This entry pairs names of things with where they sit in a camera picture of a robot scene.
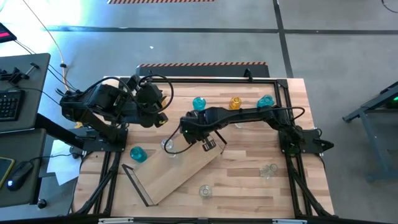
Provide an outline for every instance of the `computer mouse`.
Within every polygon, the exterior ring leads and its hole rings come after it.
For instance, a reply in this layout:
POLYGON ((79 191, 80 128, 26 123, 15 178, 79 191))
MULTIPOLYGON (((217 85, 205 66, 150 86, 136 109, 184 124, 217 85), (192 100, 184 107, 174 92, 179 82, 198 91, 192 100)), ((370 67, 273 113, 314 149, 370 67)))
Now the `computer mouse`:
POLYGON ((33 168, 33 163, 31 162, 20 162, 16 165, 16 169, 10 174, 10 178, 7 179, 7 188, 10 191, 19 190, 29 176, 33 168))

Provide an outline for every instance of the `wooden board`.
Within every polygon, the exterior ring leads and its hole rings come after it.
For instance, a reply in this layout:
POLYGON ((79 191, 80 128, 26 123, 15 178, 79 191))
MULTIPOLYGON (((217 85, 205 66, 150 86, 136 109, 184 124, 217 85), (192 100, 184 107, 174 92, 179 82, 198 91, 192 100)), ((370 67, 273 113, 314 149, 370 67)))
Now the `wooden board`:
MULTIPOLYGON (((176 152, 189 147, 182 135, 173 138, 173 145, 176 152)), ((206 152, 203 143, 197 142, 189 150, 170 157, 159 145, 159 150, 132 170, 131 175, 148 205, 157 205, 222 151, 217 145, 206 152)))
MULTIPOLYGON (((308 103, 303 79, 288 79, 290 98, 293 106, 304 107, 306 112, 297 119, 305 129, 313 127, 312 114, 308 103)), ((166 84, 158 84, 166 95, 170 90, 166 84)), ((274 88, 267 84, 174 84, 175 98, 165 110, 169 122, 161 128, 142 128, 130 125, 126 152, 120 164, 137 167, 129 156, 135 146, 144 148, 153 155, 160 142, 168 138, 177 128, 179 118, 192 110, 196 96, 206 99, 207 105, 228 107, 231 97, 241 97, 242 108, 256 106, 263 95, 274 96, 274 88)), ((228 141, 222 156, 218 156, 202 170, 188 179, 171 193, 157 207, 146 207, 130 183, 122 168, 119 168, 113 200, 113 217, 211 217, 211 218, 293 218, 292 199, 285 158, 280 152, 277 132, 267 124, 245 123, 242 129, 230 125, 220 131, 228 141), (279 170, 274 177, 264 179, 259 175, 263 166, 277 164, 279 170), (202 199, 199 187, 209 185, 213 191, 211 199, 202 199)), ((75 192, 75 209, 79 209, 98 185, 103 152, 94 152, 84 162, 75 192)), ((328 183, 323 164, 314 155, 303 155, 307 184, 324 208, 333 213, 328 183)), ((107 199, 108 188, 103 195, 101 211, 107 199)), ((304 210, 302 193, 298 190, 300 208, 304 210)))

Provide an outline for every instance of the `black desk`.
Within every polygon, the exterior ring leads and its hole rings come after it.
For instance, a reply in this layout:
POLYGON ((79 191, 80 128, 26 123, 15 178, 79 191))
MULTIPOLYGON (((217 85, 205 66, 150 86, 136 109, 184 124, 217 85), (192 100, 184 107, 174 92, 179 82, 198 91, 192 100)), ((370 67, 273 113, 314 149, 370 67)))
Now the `black desk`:
MULTIPOLYGON (((50 62, 50 54, 21 55, 12 57, 0 57, 0 68, 7 72, 12 72, 17 67, 21 72, 30 69, 30 63, 38 65, 39 69, 34 69, 28 80, 19 81, 18 85, 23 88, 35 88, 43 90, 45 76, 50 62)), ((0 90, 13 87, 7 81, 0 81, 0 90)), ((17 131, 30 129, 35 126, 37 111, 39 109, 40 97, 42 93, 37 90, 24 90, 25 99, 22 104, 21 113, 17 121, 7 121, 0 123, 0 133, 5 131, 17 131)))
MULTIPOLYGON (((42 155, 45 135, 44 129, 0 134, 0 156, 15 160, 11 172, 18 163, 42 155)), ((37 203, 40 190, 38 186, 41 184, 41 179, 37 178, 40 170, 40 159, 36 159, 33 163, 33 170, 19 190, 12 192, 7 189, 6 183, 3 184, 0 189, 0 207, 37 203)))

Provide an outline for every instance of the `wooden table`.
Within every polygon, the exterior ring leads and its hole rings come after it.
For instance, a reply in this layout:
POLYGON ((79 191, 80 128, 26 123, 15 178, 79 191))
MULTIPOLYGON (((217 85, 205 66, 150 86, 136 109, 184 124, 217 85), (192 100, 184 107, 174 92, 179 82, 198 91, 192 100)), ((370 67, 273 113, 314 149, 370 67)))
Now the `wooden table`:
MULTIPOLYGON (((107 82, 117 85, 113 80, 107 82)), ((313 119, 308 103, 303 79, 288 79, 292 106, 304 107, 305 114, 297 119, 304 129, 313 127, 313 119)), ((169 96, 167 84, 157 84, 169 96)), ((274 96, 274 87, 267 84, 186 84, 175 83, 175 98, 165 110, 169 122, 161 128, 142 128, 130 125, 126 151, 120 164, 135 167, 129 155, 133 146, 141 146, 148 155, 155 153, 163 139, 168 138, 178 126, 179 118, 192 110, 194 97, 206 99, 206 107, 228 108, 232 97, 242 99, 242 108, 253 108, 264 95, 274 96)), ((282 104, 284 94, 281 91, 282 104)), ((294 111, 297 116, 300 110, 294 111)), ((211 161, 202 170, 171 193, 157 207, 145 207, 136 190, 122 168, 113 199, 112 217, 208 217, 208 218, 293 218, 292 199, 284 155, 280 152, 277 131, 266 123, 244 123, 242 129, 235 125, 220 131, 228 145, 223 155, 211 161), (271 164, 278 165, 278 171, 270 179, 260 177, 259 169, 271 164), (199 187, 209 185, 213 197, 202 199, 199 187)), ((94 152, 81 167, 76 186, 74 208, 79 209, 93 193, 100 179, 103 152, 94 152)), ((333 213, 328 183, 321 160, 303 154, 303 164, 308 188, 325 210, 333 213)), ((300 208, 304 212, 301 190, 298 190, 300 208)), ((104 190, 101 211, 106 203, 108 188, 104 190)))

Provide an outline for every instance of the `gray floor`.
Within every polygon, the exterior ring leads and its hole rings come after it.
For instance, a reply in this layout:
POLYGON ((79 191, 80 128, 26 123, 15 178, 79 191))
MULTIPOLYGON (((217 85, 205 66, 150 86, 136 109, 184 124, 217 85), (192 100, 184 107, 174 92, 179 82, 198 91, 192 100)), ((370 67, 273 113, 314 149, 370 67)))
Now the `gray floor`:
MULTIPOLYGON (((128 6, 96 0, 28 2, 48 25, 277 28, 272 0, 128 6)), ((398 14, 387 11, 377 0, 279 2, 286 29, 398 29, 398 14)), ((398 2, 386 2, 398 10, 398 2)), ((40 24, 30 12, 24 12, 20 1, 9 1, 0 12, 0 21, 6 22, 19 40, 34 51, 50 52, 51 63, 58 65, 60 57, 51 39, 40 31, 40 24), (11 16, 17 9, 23 17, 11 16)), ((70 65, 68 79, 78 88, 86 88, 104 75, 130 75, 140 63, 266 61, 271 77, 286 77, 277 34, 56 32, 54 36, 70 65)), ((335 143, 335 148, 325 154, 326 174, 335 213, 343 218, 398 222, 398 180, 365 181, 364 176, 376 172, 378 166, 362 124, 345 124, 341 120, 397 81, 397 38, 287 35, 294 77, 305 79, 315 124, 322 128, 325 139, 335 143)), ((2 44, 0 49, 0 56, 25 54, 15 43, 2 44)), ((54 88, 62 88, 62 84, 48 76, 45 91, 59 99, 54 88)), ((45 96, 40 112, 66 128, 73 127, 45 96)), ((15 207, 2 208, 0 219, 65 214, 73 182, 56 187, 56 191, 48 190, 56 185, 51 177, 41 190, 42 198, 49 201, 47 208, 18 207, 25 212, 15 207)))

